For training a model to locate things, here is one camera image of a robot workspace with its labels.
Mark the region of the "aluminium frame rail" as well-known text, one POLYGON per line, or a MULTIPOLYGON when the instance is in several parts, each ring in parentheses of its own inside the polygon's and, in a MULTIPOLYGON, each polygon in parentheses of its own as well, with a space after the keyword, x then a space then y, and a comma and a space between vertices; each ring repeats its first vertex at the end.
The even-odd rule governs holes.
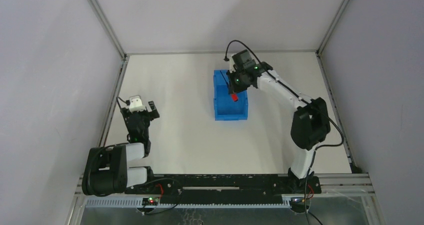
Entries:
MULTIPOLYGON (((268 49, 268 50, 254 50, 255 54, 258 53, 316 53, 317 49, 268 49)), ((178 54, 222 54, 224 50, 213 50, 213 51, 168 51, 168 52, 127 52, 125 55, 178 55, 178 54)))
POLYGON ((118 68, 118 74, 116 77, 116 81, 114 82, 113 85, 113 90, 112 90, 112 94, 108 103, 108 107, 107 107, 107 111, 106 111, 106 115, 102 124, 102 128, 101 128, 101 133, 100 133, 100 137, 98 139, 98 142, 96 144, 97 147, 103 147, 106 144, 106 140, 108 137, 108 133, 110 130, 110 126, 111 126, 111 122, 114 116, 114 112, 115 112, 115 107, 116 107, 116 98, 118 97, 121 87, 122 87, 122 83, 124 80, 124 76, 126 73, 126 69, 128 66, 128 62, 129 62, 129 57, 127 55, 125 55, 124 59, 122 60, 119 68, 118 68))
POLYGON ((353 152, 350 148, 348 139, 346 137, 345 128, 344 128, 343 122, 342 122, 341 117, 340 117, 340 113, 339 113, 338 106, 337 106, 337 103, 336 103, 336 98, 334 96, 335 95, 334 90, 333 90, 332 85, 330 83, 328 74, 327 74, 327 72, 324 68, 322 56, 317 51, 315 52, 315 55, 316 55, 316 58, 317 58, 317 61, 318 61, 318 64, 319 64, 319 67, 320 67, 320 70, 321 70, 322 77, 323 77, 324 82, 325 82, 325 86, 326 86, 326 89, 327 89, 328 96, 330 98, 331 107, 332 107, 332 110, 334 112, 336 123, 343 133, 343 138, 344 138, 343 146, 344 146, 344 149, 345 149, 345 152, 346 152, 346 156, 347 156, 347 159, 348 159, 350 170, 353 174, 362 174, 363 170, 360 167, 358 167, 357 164, 355 163, 354 156, 353 156, 354 154, 353 154, 353 152))

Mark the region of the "red handled screwdriver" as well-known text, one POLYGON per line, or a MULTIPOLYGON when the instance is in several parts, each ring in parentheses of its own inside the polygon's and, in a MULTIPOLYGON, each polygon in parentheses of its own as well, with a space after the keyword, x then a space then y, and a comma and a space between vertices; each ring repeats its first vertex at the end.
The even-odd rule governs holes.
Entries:
POLYGON ((220 70, 219 72, 220 72, 220 74, 221 74, 221 76, 222 76, 222 79, 224 80, 224 82, 225 82, 225 84, 226 84, 226 87, 227 87, 227 89, 228 89, 228 94, 230 95, 231 99, 232 99, 234 102, 237 102, 239 99, 238 99, 238 97, 237 97, 237 95, 236 95, 235 93, 233 93, 233 92, 231 92, 231 91, 230 91, 230 84, 229 84, 229 82, 227 81, 226 76, 224 76, 224 74, 223 74, 223 71, 222 71, 222 70, 220 70))

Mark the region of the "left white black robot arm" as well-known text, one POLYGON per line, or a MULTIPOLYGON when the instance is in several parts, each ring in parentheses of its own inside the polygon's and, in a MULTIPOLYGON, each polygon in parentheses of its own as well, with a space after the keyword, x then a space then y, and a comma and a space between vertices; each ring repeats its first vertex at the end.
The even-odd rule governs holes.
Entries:
POLYGON ((147 182, 148 169, 131 168, 128 162, 150 154, 149 127, 160 114, 153 101, 145 106, 140 98, 134 98, 126 104, 127 107, 119 110, 127 129, 127 141, 90 149, 81 184, 85 195, 106 197, 147 182))

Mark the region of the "aluminium frame left rail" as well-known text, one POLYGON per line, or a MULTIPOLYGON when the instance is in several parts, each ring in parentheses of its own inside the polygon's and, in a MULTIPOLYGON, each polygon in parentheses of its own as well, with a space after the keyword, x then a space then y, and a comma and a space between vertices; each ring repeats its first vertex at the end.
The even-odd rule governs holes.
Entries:
POLYGON ((106 140, 108 137, 108 133, 110 130, 110 126, 111 126, 111 122, 114 116, 114 112, 115 112, 115 107, 116 107, 116 98, 118 97, 121 87, 122 87, 122 83, 124 80, 124 76, 126 73, 126 69, 128 66, 128 62, 129 62, 129 57, 127 55, 125 55, 124 59, 122 60, 119 68, 118 68, 118 74, 116 77, 116 81, 114 82, 113 85, 113 90, 112 90, 112 94, 108 103, 108 107, 107 107, 107 111, 106 111, 106 115, 102 124, 102 128, 101 128, 101 133, 100 133, 100 137, 98 139, 98 142, 96 144, 97 147, 103 147, 106 144, 106 140))

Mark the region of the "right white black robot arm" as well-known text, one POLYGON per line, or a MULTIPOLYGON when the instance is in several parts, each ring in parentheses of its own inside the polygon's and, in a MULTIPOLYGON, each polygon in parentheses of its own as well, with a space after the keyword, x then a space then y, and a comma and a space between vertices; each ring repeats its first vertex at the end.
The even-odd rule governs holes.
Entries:
POLYGON ((325 100, 321 97, 312 99, 285 84, 266 62, 230 62, 226 75, 229 80, 229 94, 238 94, 254 87, 269 94, 289 110, 290 136, 296 145, 296 155, 289 172, 299 180, 307 178, 312 172, 314 153, 331 130, 325 100))

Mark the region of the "aluminium frame right rail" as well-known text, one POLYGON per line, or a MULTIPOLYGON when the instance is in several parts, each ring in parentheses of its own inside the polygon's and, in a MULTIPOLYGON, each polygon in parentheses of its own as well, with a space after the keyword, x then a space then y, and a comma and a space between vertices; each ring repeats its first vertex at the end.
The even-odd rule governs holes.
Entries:
POLYGON ((353 156, 354 154, 353 154, 353 152, 350 148, 348 139, 346 137, 345 128, 344 128, 343 122, 342 122, 341 117, 340 117, 340 113, 339 113, 338 106, 337 106, 337 103, 336 103, 336 98, 334 96, 335 95, 334 90, 333 90, 332 85, 330 83, 328 74, 327 74, 327 72, 324 68, 322 56, 317 51, 315 52, 315 55, 316 55, 316 58, 317 58, 317 61, 318 61, 318 64, 319 64, 319 67, 320 67, 320 70, 321 70, 322 77, 323 77, 324 82, 325 82, 325 86, 326 86, 326 89, 327 89, 328 96, 330 98, 331 107, 332 107, 332 110, 334 112, 336 123, 343 133, 343 138, 344 138, 343 146, 344 146, 344 149, 345 149, 345 152, 346 152, 346 156, 347 156, 347 159, 348 159, 350 170, 353 174, 362 174, 363 170, 360 167, 358 167, 357 164, 355 163, 354 156, 353 156))

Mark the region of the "blue plastic bin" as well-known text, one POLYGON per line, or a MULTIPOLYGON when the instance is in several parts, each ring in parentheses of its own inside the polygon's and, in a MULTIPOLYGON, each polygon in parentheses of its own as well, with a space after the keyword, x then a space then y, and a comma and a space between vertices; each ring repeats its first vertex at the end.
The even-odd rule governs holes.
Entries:
POLYGON ((213 107, 216 121, 240 121, 248 119, 249 102, 247 91, 237 93, 237 101, 229 94, 225 69, 213 72, 213 107))

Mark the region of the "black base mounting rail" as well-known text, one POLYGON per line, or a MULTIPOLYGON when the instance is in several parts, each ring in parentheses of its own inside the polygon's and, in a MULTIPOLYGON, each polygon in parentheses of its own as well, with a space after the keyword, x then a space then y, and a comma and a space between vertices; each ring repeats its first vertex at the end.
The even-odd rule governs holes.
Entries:
POLYGON ((287 174, 156 174, 125 190, 127 195, 160 195, 163 204, 264 204, 321 193, 317 176, 297 180, 287 174))

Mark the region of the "aluminium frame back rail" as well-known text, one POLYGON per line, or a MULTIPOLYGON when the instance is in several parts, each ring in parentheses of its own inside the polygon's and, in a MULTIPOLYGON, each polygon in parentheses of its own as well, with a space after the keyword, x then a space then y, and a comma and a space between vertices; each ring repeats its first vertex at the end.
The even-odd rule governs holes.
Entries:
MULTIPOLYGON (((268 50, 254 50, 255 54, 258 53, 316 53, 317 49, 268 49, 268 50)), ((178 55, 178 54, 222 54, 224 50, 213 50, 213 51, 168 51, 168 52, 127 52, 125 55, 178 55)))

